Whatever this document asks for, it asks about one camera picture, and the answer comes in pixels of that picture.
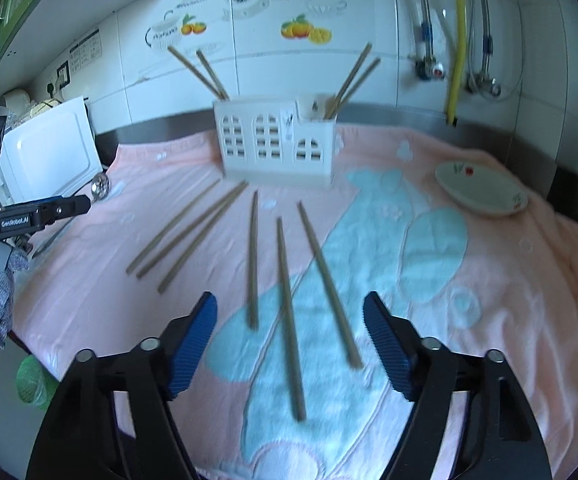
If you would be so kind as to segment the white house-shaped utensil holder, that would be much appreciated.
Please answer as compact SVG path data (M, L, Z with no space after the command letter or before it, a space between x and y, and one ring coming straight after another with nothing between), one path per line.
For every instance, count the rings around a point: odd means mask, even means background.
M326 93L250 96L213 103L224 176L268 185L328 188L336 122Z

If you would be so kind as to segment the white microwave oven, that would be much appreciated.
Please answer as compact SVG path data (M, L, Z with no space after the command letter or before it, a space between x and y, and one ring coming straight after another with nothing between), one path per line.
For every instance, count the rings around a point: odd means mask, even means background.
M79 96L4 134L0 204L72 196L101 171L86 105Z

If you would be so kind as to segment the pink patterned towel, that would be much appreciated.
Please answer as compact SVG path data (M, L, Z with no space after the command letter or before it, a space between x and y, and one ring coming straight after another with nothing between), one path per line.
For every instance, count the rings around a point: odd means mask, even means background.
M208 223L145 276L126 268L215 181L155 249L233 188L213 131L122 145L109 198L76 218L16 285L13 330L54 376L84 348L124 352L211 292L219 313L190 388L172 403L193 463L213 479L375 479L411 407L395 392L364 326L364 297L451 350L501 350L545 442L553 476L578 466L578 222L531 193L488 218L438 185L441 162L495 158L402 128L342 126L329 188L249 185L164 294L158 286ZM259 329L248 323L249 232L257 205ZM363 367L347 362L298 211L302 202L349 319ZM306 421L292 413L276 219L283 219Z

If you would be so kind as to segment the metal water valve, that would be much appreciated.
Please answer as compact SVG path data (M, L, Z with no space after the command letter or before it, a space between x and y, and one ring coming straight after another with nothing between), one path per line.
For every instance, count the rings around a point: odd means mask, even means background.
M444 65L433 56L423 56L422 58L413 56L411 60L414 63L414 74L418 79L433 81L446 78Z

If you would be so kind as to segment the white oval dish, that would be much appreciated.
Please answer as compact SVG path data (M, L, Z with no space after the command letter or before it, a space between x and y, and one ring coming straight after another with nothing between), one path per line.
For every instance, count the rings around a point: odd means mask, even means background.
M529 203L527 192L514 179L474 162L441 162L434 177L458 205L480 216L509 217L526 209Z

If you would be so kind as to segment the green plastic basket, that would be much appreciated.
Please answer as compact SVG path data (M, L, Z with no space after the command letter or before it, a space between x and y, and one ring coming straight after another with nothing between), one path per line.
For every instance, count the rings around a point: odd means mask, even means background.
M19 399L28 405L46 411L59 382L35 356L22 360L16 372L16 392Z

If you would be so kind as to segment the yellow gas pipe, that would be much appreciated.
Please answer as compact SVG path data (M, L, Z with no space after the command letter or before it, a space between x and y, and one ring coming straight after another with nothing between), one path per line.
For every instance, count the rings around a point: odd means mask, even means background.
M456 8L456 49L452 68L451 84L446 100L446 122L449 126L457 124L457 106L460 88L468 53L467 0L455 0Z

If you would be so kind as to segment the wall power socket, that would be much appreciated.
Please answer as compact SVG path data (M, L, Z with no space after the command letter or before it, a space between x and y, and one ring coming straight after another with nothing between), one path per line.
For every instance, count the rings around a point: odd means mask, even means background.
M58 68L57 68L57 87L59 90L65 88L71 82L70 77L70 65L68 65L68 61L64 61Z

